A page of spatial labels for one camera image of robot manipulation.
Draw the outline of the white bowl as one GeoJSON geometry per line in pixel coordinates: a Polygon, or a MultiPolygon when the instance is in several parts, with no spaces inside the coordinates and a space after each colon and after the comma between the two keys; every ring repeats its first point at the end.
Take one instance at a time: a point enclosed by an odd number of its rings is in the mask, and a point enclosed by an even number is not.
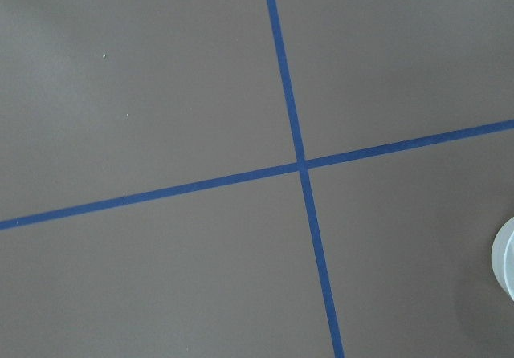
{"type": "Polygon", "coordinates": [[[513,299],[513,218],[501,226],[494,238],[491,263],[496,281],[513,299]]]}

